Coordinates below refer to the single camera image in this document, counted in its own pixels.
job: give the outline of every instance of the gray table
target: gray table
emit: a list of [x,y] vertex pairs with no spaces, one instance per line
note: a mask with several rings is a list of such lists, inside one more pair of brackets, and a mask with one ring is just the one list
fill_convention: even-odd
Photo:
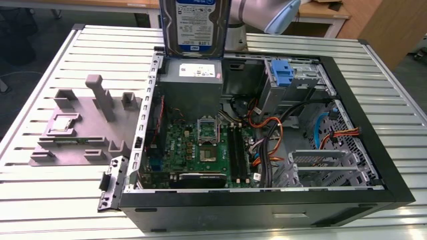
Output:
[[[130,91],[145,96],[153,46],[162,46],[161,36],[152,28],[86,25],[70,31],[0,143],[0,234],[6,234],[0,239],[150,236],[121,212],[96,212],[105,166],[30,167],[28,161],[56,107],[52,97],[58,88],[92,96],[85,77],[100,74],[112,96]],[[180,232],[164,237],[421,240],[427,235],[427,118],[371,47],[356,40],[263,34],[248,34],[247,40],[251,51],[333,57],[416,202],[336,228]]]

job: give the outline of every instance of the wooden cabinet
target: wooden cabinet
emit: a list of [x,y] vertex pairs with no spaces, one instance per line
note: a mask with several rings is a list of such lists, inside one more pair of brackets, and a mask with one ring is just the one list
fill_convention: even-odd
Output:
[[393,70],[427,33],[427,0],[343,0],[351,19],[337,38],[364,39]]

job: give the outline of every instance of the case bracket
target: case bracket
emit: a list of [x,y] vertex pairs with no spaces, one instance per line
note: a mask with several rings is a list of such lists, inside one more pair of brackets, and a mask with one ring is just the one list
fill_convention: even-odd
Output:
[[97,204],[97,212],[118,212],[120,197],[124,188],[129,159],[117,156],[110,159],[108,171],[102,173],[98,189],[102,191]]

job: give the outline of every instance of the hard drive label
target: hard drive label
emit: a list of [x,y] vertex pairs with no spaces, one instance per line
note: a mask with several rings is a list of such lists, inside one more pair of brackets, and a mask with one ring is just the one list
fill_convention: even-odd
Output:
[[176,1],[177,44],[184,51],[206,51],[212,46],[216,0]]

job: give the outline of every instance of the motherboard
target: motherboard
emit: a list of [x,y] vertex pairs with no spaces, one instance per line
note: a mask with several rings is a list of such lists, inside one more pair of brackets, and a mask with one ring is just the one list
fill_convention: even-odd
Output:
[[[235,139],[233,131],[239,132],[239,139]],[[189,178],[222,178],[225,183],[218,184],[221,188],[255,187],[256,183],[249,180],[247,154],[252,138],[253,130],[248,127],[200,123],[198,126],[196,123],[169,124],[164,157],[149,157],[150,172],[142,175],[144,186],[149,185],[153,189],[176,188],[170,185],[173,177],[184,174]],[[236,151],[241,153],[239,159],[233,154]]]

